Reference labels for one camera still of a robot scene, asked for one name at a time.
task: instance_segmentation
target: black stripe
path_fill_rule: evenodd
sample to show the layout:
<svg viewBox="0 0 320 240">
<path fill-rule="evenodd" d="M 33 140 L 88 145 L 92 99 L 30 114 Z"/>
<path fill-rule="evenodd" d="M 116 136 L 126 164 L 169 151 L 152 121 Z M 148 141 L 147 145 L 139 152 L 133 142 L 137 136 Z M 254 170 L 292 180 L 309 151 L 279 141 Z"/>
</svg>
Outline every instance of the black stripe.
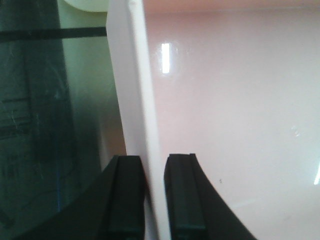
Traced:
<svg viewBox="0 0 320 240">
<path fill-rule="evenodd" d="M 41 29 L 27 31 L 2 31 L 0 32 L 0 43 L 18 40 L 50 40 L 50 39 L 73 39 L 88 37 L 107 36 L 105 27 L 81 27 L 62 29 Z"/>
</svg>

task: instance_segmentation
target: glossy surface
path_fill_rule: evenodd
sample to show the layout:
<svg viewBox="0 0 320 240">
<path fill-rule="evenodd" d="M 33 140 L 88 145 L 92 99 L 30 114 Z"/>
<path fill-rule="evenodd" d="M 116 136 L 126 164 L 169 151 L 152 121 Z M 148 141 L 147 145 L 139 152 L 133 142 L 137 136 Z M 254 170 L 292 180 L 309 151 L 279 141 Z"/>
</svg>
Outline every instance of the glossy surface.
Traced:
<svg viewBox="0 0 320 240">
<path fill-rule="evenodd" d="M 196 153 L 257 239 L 317 240 L 319 9 L 148 14 L 146 24 L 162 166 Z"/>
</svg>

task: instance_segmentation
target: glass pane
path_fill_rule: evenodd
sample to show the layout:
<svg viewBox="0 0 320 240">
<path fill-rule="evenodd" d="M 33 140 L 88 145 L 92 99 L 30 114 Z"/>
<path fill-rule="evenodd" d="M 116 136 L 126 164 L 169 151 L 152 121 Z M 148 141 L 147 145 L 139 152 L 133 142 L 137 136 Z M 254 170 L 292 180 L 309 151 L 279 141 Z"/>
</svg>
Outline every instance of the glass pane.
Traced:
<svg viewBox="0 0 320 240">
<path fill-rule="evenodd" d="M 28 16 L 22 22 L 18 15 Z M 91 27 L 105 24 L 106 15 L 98 15 L 59 0 L 1 2 L 1 240 L 60 212 L 84 192 L 112 155 L 126 154 L 107 38 L 88 37 L 96 36 Z M 81 25 L 78 19 L 83 16 L 90 21 Z M 77 33 L 77 38 L 72 33 L 68 39 L 1 35 L 39 26 L 47 34 L 60 23 L 92 31 Z"/>
</svg>

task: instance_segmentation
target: white edge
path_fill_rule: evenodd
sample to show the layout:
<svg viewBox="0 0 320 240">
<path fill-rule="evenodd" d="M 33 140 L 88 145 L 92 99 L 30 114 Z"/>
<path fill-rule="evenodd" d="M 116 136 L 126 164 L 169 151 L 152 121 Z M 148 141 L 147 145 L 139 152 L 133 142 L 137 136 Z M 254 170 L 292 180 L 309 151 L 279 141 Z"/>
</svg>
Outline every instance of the white edge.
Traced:
<svg viewBox="0 0 320 240">
<path fill-rule="evenodd" d="M 128 155 L 140 155 L 160 240 L 170 228 L 142 0 L 111 0 L 107 35 Z M 150 219 L 146 219 L 146 238 Z"/>
</svg>

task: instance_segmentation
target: pink wall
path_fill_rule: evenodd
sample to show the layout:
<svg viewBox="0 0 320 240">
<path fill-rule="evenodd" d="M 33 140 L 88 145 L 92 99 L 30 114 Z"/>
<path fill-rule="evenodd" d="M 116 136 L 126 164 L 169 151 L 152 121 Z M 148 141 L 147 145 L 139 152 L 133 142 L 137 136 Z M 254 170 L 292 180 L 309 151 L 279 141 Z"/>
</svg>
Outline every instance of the pink wall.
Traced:
<svg viewBox="0 0 320 240">
<path fill-rule="evenodd" d="M 144 0 L 147 13 L 320 6 L 319 0 Z"/>
</svg>

